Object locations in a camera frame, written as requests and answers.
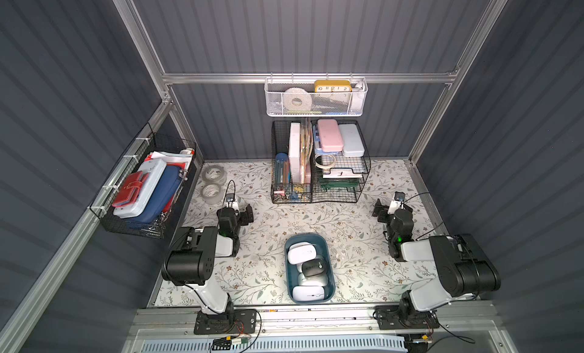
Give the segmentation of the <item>white mouse large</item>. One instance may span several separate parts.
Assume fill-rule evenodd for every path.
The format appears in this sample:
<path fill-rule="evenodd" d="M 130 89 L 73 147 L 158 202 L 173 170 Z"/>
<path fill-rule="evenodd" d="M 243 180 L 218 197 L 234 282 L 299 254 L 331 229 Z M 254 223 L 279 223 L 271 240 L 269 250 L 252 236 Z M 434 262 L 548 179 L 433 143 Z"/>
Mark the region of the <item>white mouse large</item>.
<path fill-rule="evenodd" d="M 287 251 L 287 261 L 292 265 L 298 265 L 315 259 L 316 255 L 316 248 L 311 243 L 295 243 Z"/>

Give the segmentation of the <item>black Lecoo mouse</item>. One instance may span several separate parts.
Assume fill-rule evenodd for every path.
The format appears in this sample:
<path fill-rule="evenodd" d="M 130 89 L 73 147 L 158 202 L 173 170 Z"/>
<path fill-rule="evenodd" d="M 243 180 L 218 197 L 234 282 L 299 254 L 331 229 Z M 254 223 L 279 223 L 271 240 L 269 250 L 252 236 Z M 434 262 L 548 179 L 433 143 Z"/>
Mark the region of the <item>black Lecoo mouse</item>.
<path fill-rule="evenodd" d="M 315 259 L 306 261 L 301 266 L 301 272 L 306 278 L 315 277 L 326 274 L 329 269 L 329 264 L 324 258 L 316 257 Z"/>

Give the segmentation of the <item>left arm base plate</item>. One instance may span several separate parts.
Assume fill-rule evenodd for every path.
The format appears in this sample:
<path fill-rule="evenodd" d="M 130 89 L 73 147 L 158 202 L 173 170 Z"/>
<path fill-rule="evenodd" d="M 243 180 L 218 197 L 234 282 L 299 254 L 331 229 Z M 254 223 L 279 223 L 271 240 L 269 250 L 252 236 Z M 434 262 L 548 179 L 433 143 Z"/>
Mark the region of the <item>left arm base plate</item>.
<path fill-rule="evenodd" d="M 233 310 L 219 315 L 199 313 L 193 333 L 203 335 L 251 334 L 259 322 L 258 311 L 254 309 Z"/>

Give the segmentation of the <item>silver mouse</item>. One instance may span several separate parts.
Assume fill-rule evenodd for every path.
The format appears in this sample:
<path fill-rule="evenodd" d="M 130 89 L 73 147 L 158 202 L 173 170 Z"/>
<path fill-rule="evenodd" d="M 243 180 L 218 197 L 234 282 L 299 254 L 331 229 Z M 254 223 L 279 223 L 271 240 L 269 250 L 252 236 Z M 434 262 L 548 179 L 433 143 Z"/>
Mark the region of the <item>silver mouse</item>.
<path fill-rule="evenodd" d="M 303 273 L 300 273 L 297 280 L 299 286 L 319 286 L 324 288 L 329 283 L 328 275 L 325 273 L 309 277 L 306 277 Z"/>

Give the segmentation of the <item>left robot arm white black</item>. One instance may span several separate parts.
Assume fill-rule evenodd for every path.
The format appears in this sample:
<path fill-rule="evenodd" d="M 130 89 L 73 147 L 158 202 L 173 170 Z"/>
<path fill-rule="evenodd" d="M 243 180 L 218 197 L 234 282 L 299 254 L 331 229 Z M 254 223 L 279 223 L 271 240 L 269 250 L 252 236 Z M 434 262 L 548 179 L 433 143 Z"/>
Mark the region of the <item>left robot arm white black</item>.
<path fill-rule="evenodd" d="M 233 309 L 230 295 L 213 276 L 217 258 L 235 257 L 240 249 L 240 228 L 254 221 L 252 206 L 228 193 L 217 210 L 217 225 L 185 228 L 176 246 L 163 261 L 164 280 L 192 293 L 202 313 L 228 318 Z"/>

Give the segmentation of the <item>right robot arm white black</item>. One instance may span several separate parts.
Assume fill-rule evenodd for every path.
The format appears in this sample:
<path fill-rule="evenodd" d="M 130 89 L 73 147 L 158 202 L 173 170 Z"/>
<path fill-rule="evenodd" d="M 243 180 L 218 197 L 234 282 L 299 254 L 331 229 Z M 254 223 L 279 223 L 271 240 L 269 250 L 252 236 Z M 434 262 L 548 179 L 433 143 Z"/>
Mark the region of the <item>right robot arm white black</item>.
<path fill-rule="evenodd" d="M 407 327 L 433 318 L 433 312 L 453 301 L 468 301 L 500 289 L 501 278 L 491 260 L 470 234 L 455 236 L 430 232 L 413 238 L 413 208 L 402 192 L 389 205 L 380 200 L 372 216 L 383 225 L 389 255 L 397 262 L 432 262 L 437 277 L 405 292 L 392 316 Z"/>

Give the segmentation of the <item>teal plastic storage box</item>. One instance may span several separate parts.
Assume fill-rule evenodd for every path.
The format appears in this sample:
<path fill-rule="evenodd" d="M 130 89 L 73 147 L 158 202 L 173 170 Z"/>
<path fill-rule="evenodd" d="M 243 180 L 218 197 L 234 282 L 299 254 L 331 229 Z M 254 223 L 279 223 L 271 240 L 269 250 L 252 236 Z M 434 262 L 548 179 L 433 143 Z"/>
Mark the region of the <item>teal plastic storage box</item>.
<path fill-rule="evenodd" d="M 336 293 L 328 245 L 319 234 L 299 234 L 284 246 L 287 290 L 295 304 L 319 304 Z"/>

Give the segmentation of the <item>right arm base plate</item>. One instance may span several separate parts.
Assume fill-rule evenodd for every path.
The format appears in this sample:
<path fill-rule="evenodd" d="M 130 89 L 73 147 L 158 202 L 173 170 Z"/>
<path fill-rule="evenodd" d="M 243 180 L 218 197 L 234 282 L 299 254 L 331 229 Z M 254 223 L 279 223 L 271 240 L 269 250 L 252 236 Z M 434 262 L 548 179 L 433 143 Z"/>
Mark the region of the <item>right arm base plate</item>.
<path fill-rule="evenodd" d="M 397 305 L 375 307 L 373 318 L 381 330 L 434 330 L 440 327 L 438 319 L 432 313 L 406 310 Z"/>

